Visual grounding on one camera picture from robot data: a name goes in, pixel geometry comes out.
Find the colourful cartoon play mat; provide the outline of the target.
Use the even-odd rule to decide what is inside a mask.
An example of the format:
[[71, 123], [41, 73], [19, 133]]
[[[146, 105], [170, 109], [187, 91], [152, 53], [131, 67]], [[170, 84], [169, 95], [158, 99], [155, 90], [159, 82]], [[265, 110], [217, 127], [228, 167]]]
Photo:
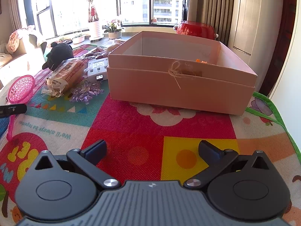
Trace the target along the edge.
[[50, 71], [19, 82], [28, 94], [27, 112], [16, 117], [7, 140], [8, 119], [1, 120], [1, 225], [20, 219], [14, 194], [38, 153], [49, 148], [60, 155], [104, 139], [108, 156], [98, 167], [125, 180], [183, 181], [206, 167], [196, 155], [197, 143], [208, 140], [219, 148], [249, 155], [265, 151], [290, 190], [284, 219], [300, 225], [300, 151], [274, 103], [254, 92], [242, 115], [116, 101], [107, 82], [91, 84], [86, 102], [71, 92], [61, 97], [41, 93]]

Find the red snack packet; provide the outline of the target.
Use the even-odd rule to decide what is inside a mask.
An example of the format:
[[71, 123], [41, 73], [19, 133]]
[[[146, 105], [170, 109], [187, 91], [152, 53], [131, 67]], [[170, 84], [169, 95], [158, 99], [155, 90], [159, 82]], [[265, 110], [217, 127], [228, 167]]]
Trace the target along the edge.
[[80, 56], [80, 58], [88, 58], [88, 59], [102, 59], [107, 58], [109, 55], [109, 51], [107, 48], [96, 47], [95, 49], [91, 50], [90, 52]]

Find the white electronic device box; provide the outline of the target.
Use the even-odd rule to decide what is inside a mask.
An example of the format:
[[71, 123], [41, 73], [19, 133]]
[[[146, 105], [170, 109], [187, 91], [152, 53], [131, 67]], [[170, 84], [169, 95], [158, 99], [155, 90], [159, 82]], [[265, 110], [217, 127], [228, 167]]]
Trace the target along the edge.
[[91, 83], [105, 81], [108, 79], [107, 68], [109, 66], [108, 58], [91, 60], [88, 62], [87, 79]]

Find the black plush toy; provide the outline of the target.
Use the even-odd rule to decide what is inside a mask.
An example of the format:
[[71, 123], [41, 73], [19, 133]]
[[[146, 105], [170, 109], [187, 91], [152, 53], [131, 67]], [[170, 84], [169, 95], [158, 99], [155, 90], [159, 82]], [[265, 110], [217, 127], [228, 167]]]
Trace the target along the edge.
[[54, 71], [64, 60], [74, 57], [72, 47], [66, 43], [51, 43], [51, 51], [47, 54], [47, 61], [43, 64], [42, 69]]

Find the pink cardboard box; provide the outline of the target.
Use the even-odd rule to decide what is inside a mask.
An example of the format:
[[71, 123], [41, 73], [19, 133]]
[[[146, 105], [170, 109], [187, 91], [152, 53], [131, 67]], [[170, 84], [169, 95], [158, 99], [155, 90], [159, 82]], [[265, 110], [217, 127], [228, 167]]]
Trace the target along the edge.
[[142, 31], [108, 60], [110, 95], [119, 101], [242, 115], [257, 80], [223, 43], [188, 35]]

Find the low white planter dish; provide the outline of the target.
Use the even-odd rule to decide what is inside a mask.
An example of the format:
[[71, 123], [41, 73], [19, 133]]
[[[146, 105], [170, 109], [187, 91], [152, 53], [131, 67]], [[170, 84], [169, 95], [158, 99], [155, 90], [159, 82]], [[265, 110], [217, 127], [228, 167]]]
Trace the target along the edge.
[[73, 44], [79, 44], [85, 41], [85, 35], [79, 34], [72, 38]]

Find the floral cushion on chair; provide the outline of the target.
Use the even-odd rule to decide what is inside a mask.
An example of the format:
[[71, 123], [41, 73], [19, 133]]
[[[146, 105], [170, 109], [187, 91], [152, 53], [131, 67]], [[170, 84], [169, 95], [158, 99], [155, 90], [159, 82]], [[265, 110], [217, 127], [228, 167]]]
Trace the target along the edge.
[[20, 56], [28, 53], [35, 48], [34, 37], [31, 34], [31, 27], [24, 27], [14, 31], [6, 44], [6, 50], [9, 54]]

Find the white door panel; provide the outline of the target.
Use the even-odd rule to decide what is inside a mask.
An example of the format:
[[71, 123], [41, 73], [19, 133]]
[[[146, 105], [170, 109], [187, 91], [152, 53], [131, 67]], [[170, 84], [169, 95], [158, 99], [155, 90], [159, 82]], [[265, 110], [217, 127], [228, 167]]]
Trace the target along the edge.
[[279, 77], [269, 99], [277, 122], [290, 144], [281, 151], [300, 153], [300, 0], [284, 0], [277, 59], [283, 60]]

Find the sliced bread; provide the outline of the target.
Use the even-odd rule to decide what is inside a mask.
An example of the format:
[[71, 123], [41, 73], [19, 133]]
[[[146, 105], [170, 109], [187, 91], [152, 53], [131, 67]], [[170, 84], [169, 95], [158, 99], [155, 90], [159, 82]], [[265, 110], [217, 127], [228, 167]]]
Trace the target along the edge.
[[52, 97], [62, 96], [84, 76], [89, 61], [91, 58], [88, 57], [64, 60], [45, 80], [41, 93]]

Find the tall plant in white pot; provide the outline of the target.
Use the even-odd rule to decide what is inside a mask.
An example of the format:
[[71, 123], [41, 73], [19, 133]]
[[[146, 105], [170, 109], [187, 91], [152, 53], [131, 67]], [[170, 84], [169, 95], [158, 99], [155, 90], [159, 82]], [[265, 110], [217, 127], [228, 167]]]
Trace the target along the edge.
[[98, 41], [104, 37], [102, 31], [102, 25], [100, 23], [100, 19], [97, 14], [97, 10], [93, 5], [94, 0], [88, 1], [88, 26], [90, 37], [89, 40], [91, 42]]

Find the purple ribbon bow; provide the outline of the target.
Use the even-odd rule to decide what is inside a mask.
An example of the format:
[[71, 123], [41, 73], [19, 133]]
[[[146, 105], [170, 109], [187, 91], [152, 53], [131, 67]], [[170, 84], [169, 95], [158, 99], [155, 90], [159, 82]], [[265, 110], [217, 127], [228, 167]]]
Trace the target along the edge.
[[75, 88], [72, 88], [70, 93], [70, 102], [81, 102], [87, 105], [94, 97], [103, 94], [104, 89], [102, 89], [102, 81], [92, 83], [88, 80], [84, 80]]

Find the white standing air conditioner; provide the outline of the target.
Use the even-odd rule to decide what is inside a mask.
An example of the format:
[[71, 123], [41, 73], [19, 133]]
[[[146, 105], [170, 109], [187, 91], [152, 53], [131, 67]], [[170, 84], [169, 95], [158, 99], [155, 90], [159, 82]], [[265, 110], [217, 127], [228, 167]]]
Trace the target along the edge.
[[283, 0], [234, 0], [228, 47], [258, 76], [259, 91], [279, 34]]

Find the beige striped curtain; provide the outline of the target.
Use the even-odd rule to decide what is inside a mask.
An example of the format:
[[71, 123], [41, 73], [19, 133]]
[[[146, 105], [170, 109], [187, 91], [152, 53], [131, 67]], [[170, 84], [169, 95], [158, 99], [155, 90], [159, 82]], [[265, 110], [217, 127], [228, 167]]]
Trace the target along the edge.
[[217, 40], [227, 45], [230, 37], [234, 0], [189, 0], [187, 19], [212, 26]]

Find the red round stool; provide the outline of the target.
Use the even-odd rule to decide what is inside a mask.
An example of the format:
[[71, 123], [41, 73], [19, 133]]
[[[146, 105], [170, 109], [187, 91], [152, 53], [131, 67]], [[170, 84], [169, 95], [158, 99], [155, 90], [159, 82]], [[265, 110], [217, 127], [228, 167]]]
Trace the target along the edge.
[[218, 34], [215, 33], [214, 28], [208, 24], [194, 22], [194, 21], [182, 21], [173, 29], [177, 34], [189, 35], [195, 37], [202, 37], [211, 40], [218, 38]]

